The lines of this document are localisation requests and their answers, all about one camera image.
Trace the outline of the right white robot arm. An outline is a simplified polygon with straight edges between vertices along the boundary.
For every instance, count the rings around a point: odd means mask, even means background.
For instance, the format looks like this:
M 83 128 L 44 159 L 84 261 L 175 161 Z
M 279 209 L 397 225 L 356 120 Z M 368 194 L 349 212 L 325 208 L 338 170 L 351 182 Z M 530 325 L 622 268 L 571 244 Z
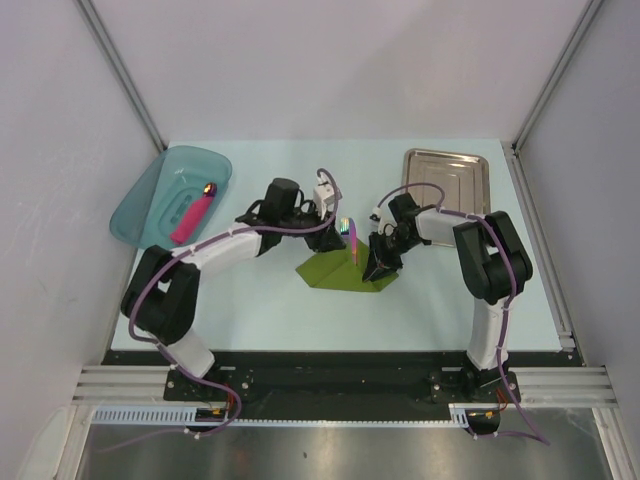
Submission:
M 471 370 L 461 376 L 463 393 L 484 401 L 497 389 L 491 370 L 502 368 L 510 307 L 533 276 L 531 259 L 504 211 L 464 214 L 436 205 L 420 207 L 409 193 L 389 202 L 395 225 L 369 235 L 369 256 L 362 280 L 374 282 L 403 267 L 402 255 L 420 244 L 455 247 L 464 284 L 474 297 L 474 317 L 467 358 Z

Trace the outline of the green paper napkin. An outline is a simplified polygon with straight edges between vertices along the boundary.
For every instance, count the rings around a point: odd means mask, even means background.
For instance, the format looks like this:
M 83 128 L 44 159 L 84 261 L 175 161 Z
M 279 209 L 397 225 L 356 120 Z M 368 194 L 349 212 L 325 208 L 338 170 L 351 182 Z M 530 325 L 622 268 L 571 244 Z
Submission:
M 352 260 L 349 247 L 325 253 L 316 253 L 296 268 L 297 274 L 311 288 L 358 292 L 378 293 L 394 282 L 399 275 L 392 275 L 376 280 L 362 280 L 369 247 L 358 241 L 357 262 Z

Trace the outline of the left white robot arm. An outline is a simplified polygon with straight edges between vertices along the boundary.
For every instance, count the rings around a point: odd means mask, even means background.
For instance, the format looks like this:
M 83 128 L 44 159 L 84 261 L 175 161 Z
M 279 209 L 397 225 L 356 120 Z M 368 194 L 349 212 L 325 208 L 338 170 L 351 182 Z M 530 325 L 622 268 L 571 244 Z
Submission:
M 258 258 L 284 238 L 302 238 L 315 253 L 344 248 L 336 220 L 341 192 L 331 173 L 320 168 L 310 199 L 297 182 L 276 178 L 230 228 L 198 244 L 144 250 L 121 300 L 130 336 L 151 343 L 181 369 L 197 398 L 214 397 L 221 387 L 212 369 L 215 357 L 193 330 L 202 277 Z

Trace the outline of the iridescent fork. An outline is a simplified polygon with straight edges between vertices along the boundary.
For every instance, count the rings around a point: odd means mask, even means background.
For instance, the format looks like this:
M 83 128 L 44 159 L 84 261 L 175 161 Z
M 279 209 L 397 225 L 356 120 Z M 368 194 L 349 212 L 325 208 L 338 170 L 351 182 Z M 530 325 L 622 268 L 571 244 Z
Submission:
M 342 217 L 340 220 L 340 234 L 345 236 L 350 233 L 351 219 L 349 217 Z

